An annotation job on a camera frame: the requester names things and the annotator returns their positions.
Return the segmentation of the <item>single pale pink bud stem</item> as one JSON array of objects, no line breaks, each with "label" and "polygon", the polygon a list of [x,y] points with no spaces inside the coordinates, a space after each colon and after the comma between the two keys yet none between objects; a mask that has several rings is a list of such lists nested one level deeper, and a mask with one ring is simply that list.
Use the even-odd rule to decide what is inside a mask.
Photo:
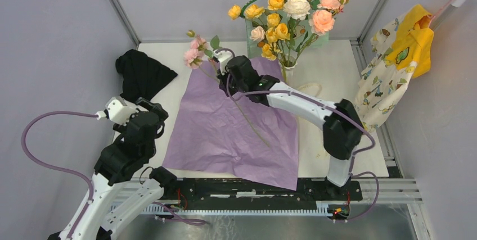
[{"label": "single pale pink bud stem", "polygon": [[265,30],[262,26],[257,26],[250,32],[250,39],[262,50],[261,56],[269,61],[277,60],[282,53],[279,46],[280,39],[274,28]]}]

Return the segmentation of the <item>small pink rose stem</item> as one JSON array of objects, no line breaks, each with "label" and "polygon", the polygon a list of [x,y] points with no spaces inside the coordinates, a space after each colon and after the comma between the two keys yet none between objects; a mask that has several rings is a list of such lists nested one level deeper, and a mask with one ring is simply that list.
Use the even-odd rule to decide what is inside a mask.
[{"label": "small pink rose stem", "polygon": [[[201,65],[204,62],[204,57],[208,58],[208,61],[212,65],[214,71],[217,71],[215,68],[215,64],[213,64],[212,60],[212,47],[207,43],[207,41],[196,34],[193,30],[189,29],[186,35],[192,39],[190,43],[190,48],[184,53],[183,59],[184,64],[189,67],[190,69],[200,69],[206,76],[213,79],[217,83],[219,83],[219,79],[212,77],[209,73],[207,73]],[[252,124],[250,119],[246,116],[244,111],[242,110],[241,106],[234,101],[235,107],[240,111],[241,115],[246,120],[249,127],[252,131],[258,136],[258,138],[267,146],[270,147],[270,144],[263,138],[263,136],[257,131],[255,126]]]}]

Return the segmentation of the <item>black cloth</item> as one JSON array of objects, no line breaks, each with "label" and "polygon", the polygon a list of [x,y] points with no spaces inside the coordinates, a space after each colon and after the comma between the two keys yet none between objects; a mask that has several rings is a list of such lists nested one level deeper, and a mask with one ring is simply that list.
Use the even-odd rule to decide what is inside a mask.
[{"label": "black cloth", "polygon": [[178,76],[174,70],[135,49],[117,58],[115,68],[123,77],[120,96],[131,103],[139,98],[151,100]]}]

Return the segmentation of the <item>yellow rose stem bunch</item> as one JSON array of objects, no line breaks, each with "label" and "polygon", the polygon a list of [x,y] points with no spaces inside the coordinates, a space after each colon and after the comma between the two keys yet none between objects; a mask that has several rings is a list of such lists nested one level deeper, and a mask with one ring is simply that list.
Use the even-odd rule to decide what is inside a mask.
[{"label": "yellow rose stem bunch", "polygon": [[[232,6],[227,12],[228,17],[231,20],[236,20],[240,18],[240,13],[241,13],[241,7],[238,5]],[[253,29],[257,26],[262,26],[265,30],[268,30],[270,28],[274,28],[273,23],[280,22],[281,18],[282,16],[278,13],[278,11],[268,9],[268,1],[267,1],[267,5],[265,7],[258,6],[257,4],[251,4],[245,10],[244,19],[252,23]]]}]

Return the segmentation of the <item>purple wrapping paper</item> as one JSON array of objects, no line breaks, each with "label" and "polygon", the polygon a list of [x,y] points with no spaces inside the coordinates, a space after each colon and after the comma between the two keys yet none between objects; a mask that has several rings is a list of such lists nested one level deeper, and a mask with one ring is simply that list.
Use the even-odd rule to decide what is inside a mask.
[{"label": "purple wrapping paper", "polygon": [[163,165],[229,173],[295,190],[299,147],[295,117],[286,111],[229,99],[205,64],[191,72]]}]

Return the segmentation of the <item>white rose stem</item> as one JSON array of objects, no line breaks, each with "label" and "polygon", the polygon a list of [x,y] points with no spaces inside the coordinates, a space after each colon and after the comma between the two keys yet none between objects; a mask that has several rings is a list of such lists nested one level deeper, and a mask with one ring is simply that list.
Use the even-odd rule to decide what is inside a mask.
[{"label": "white rose stem", "polygon": [[311,6],[307,0],[268,0],[268,9],[285,13],[285,17],[280,22],[274,22],[274,33],[277,37],[277,44],[287,52],[280,53],[281,63],[284,67],[292,67],[295,60],[291,57],[293,46],[295,45],[293,33],[300,21],[309,15]]}]

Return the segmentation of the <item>large pink rose stem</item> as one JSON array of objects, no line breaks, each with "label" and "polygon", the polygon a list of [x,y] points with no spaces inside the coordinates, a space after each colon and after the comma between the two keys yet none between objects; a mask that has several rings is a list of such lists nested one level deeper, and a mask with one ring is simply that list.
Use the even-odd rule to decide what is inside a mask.
[{"label": "large pink rose stem", "polygon": [[343,12],[343,9],[349,0],[319,0],[314,10],[308,19],[311,35],[307,37],[296,55],[296,60],[301,54],[310,47],[313,43],[318,41],[320,37],[328,34],[335,25],[335,17]]}]

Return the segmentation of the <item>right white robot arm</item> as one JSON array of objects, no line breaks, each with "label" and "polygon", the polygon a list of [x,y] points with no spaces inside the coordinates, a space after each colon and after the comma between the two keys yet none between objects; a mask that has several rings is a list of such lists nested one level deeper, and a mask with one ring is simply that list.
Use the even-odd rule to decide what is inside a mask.
[{"label": "right white robot arm", "polygon": [[219,87],[238,101],[250,101],[284,110],[307,120],[323,132],[323,147],[330,155],[325,193],[338,200],[347,191],[352,170],[352,153],[359,145],[364,128],[350,101],[338,103],[304,94],[271,75],[260,75],[246,56],[216,50],[212,59],[218,63]]}]

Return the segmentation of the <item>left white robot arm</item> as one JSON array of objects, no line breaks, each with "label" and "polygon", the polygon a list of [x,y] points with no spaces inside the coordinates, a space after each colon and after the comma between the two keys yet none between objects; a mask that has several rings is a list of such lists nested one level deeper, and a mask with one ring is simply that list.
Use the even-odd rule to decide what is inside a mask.
[{"label": "left white robot arm", "polygon": [[67,226],[49,239],[117,239],[147,206],[176,194],[177,177],[161,166],[153,168],[134,194],[111,209],[134,174],[155,155],[155,141],[163,135],[168,117],[161,104],[144,98],[130,106],[121,97],[113,97],[103,111],[96,113],[97,119],[112,121],[119,136],[101,151],[91,178],[92,189],[82,205]]}]

